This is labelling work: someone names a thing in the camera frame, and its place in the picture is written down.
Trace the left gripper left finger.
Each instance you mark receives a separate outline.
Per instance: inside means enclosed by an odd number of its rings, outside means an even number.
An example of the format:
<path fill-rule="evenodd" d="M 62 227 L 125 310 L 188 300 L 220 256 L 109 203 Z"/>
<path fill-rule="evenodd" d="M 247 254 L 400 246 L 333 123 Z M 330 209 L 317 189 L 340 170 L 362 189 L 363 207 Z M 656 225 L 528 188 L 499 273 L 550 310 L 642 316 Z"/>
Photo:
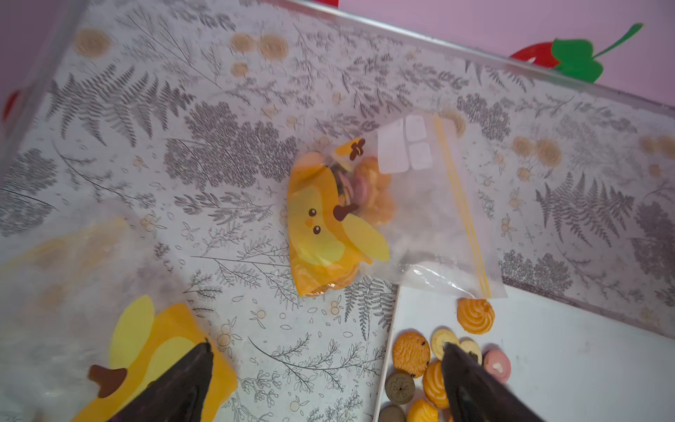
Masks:
<path fill-rule="evenodd" d="M 213 367 L 212 347 L 198 344 L 110 420 L 200 421 Z"/>

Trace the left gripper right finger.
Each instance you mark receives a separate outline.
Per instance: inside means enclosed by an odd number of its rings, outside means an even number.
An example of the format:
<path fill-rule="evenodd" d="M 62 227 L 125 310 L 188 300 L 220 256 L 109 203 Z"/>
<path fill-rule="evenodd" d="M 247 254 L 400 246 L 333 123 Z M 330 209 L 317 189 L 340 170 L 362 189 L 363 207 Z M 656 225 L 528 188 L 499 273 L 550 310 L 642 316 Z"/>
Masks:
<path fill-rule="evenodd" d="M 454 421 L 542 421 L 460 346 L 444 344 L 441 371 Z"/>

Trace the ziploc bag with cookies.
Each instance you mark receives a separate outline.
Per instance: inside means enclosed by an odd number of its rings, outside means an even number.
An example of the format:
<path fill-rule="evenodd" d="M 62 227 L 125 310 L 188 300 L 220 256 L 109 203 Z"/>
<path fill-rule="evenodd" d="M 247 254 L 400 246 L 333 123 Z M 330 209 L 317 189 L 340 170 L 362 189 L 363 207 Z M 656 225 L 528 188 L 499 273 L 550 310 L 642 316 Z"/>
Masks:
<path fill-rule="evenodd" d="M 214 353 L 212 421 L 237 374 L 184 298 L 186 283 L 112 200 L 1 244 L 1 418 L 111 421 L 200 343 Z"/>

